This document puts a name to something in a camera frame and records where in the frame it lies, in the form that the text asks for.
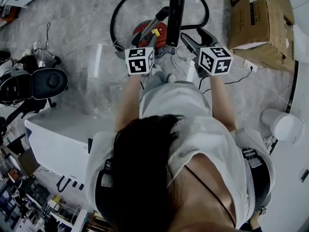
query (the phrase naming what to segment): marble floor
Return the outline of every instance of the marble floor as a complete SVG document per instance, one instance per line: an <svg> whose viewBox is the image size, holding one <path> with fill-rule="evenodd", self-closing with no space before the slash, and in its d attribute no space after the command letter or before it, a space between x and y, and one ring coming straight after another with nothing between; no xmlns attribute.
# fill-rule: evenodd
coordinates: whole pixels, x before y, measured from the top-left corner
<svg viewBox="0 0 309 232"><path fill-rule="evenodd" d="M231 9L229 0L205 1L210 10L210 19L205 28L226 45ZM48 49L61 57L59 68L69 76L69 90L53 100L59 106L81 113L114 118L127 80L125 63L116 57L109 33L111 16L119 2L120 0L35 0L27 9L21 10L18 19L0 31L0 50L8 49L12 57L21 59L22 54L31 49L35 41L42 42L44 46L46 25L51 22ZM169 0L128 0L116 20L119 42L124 43L137 24L154 18L168 4ZM185 0L183 25L197 24L203 16L204 9L199 0ZM194 30L186 33L198 40ZM156 62L161 64L166 73L174 73L178 79L186 80L192 56L185 47L179 48L178 54L172 59L168 55L163 56ZM50 59L51 56L43 51L40 60L48 63ZM236 58L234 65L243 68L243 60ZM260 115L266 108L286 109L287 104L283 100L287 101L290 96L293 75L262 68L259 66L261 70L239 83L227 85L227 89L237 112L238 126L250 126L266 137L271 133L263 125ZM224 79L232 82L245 75L242 70L232 68ZM194 83L199 84L198 78L194 78ZM209 81L205 79L201 90L208 88ZM206 92L205 95L211 101L211 93ZM2 107L0 115L6 117L11 110L10 107ZM16 134L21 133L24 130L23 120L16 119L12 129L17 131ZM55 184L59 176L46 171L40 171L36 175L51 192L56 193ZM84 194L78 192L72 195L74 192L76 191L67 189L63 193L64 199L87 208Z"/></svg>

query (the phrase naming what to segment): white box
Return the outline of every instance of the white box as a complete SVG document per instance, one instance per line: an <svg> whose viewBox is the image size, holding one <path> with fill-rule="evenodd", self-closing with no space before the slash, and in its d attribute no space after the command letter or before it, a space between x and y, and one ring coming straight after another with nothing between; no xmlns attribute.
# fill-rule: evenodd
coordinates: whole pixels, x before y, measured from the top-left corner
<svg viewBox="0 0 309 232"><path fill-rule="evenodd" d="M200 50L198 64L210 75L228 74L233 58L226 47L204 47Z"/></svg>
<svg viewBox="0 0 309 232"><path fill-rule="evenodd" d="M129 75L148 74L155 62L153 47L126 49L125 55Z"/></svg>

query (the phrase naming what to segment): black strap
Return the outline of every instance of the black strap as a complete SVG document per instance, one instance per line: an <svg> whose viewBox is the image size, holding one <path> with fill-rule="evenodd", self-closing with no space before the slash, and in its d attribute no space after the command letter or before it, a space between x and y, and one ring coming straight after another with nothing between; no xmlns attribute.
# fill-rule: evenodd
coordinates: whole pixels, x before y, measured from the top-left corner
<svg viewBox="0 0 309 232"><path fill-rule="evenodd" d="M222 208L225 210L225 212L228 214L229 218L231 219L234 228L236 227L235 221L233 219L233 217L231 216L231 214L229 213L229 211L226 209L226 207L224 206L224 204L221 202L221 200L219 199L219 197L191 170L189 169L186 165L185 165L186 169L189 170L189 172L200 181L200 183L216 198L216 200L220 203L220 205L222 206Z"/></svg>

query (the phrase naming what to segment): black hair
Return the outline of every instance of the black hair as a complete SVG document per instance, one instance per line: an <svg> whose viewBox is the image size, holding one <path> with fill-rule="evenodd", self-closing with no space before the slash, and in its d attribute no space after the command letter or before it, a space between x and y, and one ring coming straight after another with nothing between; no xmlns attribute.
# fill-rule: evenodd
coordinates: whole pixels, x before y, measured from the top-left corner
<svg viewBox="0 0 309 232"><path fill-rule="evenodd" d="M182 116L151 116L132 121L113 144L113 225L119 232L166 231L177 211L169 151Z"/></svg>

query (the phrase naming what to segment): black pole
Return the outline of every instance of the black pole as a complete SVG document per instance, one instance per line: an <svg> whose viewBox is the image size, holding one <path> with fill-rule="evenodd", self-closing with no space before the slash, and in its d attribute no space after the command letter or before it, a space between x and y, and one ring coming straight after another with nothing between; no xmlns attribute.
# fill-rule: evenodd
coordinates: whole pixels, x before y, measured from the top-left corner
<svg viewBox="0 0 309 232"><path fill-rule="evenodd" d="M184 0L169 0L169 21L167 45L178 45L180 28L183 20Z"/></svg>

